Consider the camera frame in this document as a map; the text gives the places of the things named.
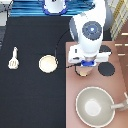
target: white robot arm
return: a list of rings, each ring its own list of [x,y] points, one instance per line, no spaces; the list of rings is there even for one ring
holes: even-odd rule
[[[99,53],[103,40],[103,27],[106,19],[104,0],[94,0],[95,8],[71,18],[70,34],[78,44],[70,47],[68,62],[93,62],[85,66],[95,66],[96,62],[108,61],[111,53]]]

